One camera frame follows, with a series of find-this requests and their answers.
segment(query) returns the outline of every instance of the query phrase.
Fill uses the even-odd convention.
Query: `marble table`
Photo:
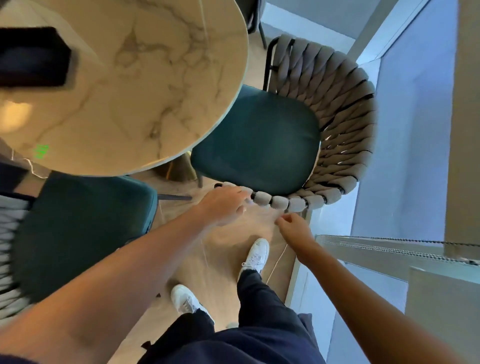
[[[0,89],[0,138],[52,170],[116,176],[183,154],[223,119],[245,76],[234,0],[11,0],[0,27],[52,26],[67,84]]]

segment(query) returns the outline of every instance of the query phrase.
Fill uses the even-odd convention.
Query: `light wood flooring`
[[[266,52],[258,34],[250,35],[249,65],[244,83],[262,88]],[[10,157],[8,147],[0,143],[0,153]],[[48,171],[35,166],[36,172],[47,176]],[[133,177],[153,186],[162,194],[190,194],[190,201],[160,201],[153,228],[159,227],[196,204],[212,187],[215,181],[205,179],[204,187],[197,188],[193,182],[170,182],[159,177],[154,170],[137,173]],[[44,180],[27,175],[17,191],[38,195]],[[241,263],[255,239],[266,238],[270,242],[270,256],[262,276],[264,281],[272,273],[274,264],[285,248],[285,241],[274,225],[279,215],[271,208],[250,207],[233,224],[216,228],[192,248],[179,266],[162,296],[156,298],[123,341],[110,364],[136,363],[144,350],[140,347],[147,340],[155,341],[178,317],[169,298],[170,287],[180,282],[188,286],[207,308],[216,321],[216,330],[223,330],[231,322],[237,322],[240,303],[237,298],[236,280]],[[285,300],[295,254],[288,247],[274,270],[269,286]]]

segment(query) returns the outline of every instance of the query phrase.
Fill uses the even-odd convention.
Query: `teal chair seat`
[[[203,176],[271,195],[307,181],[320,146],[315,114],[302,102],[243,85],[230,112],[192,151]]]
[[[12,241],[13,280],[38,302],[148,232],[157,191],[129,177],[53,172]]]

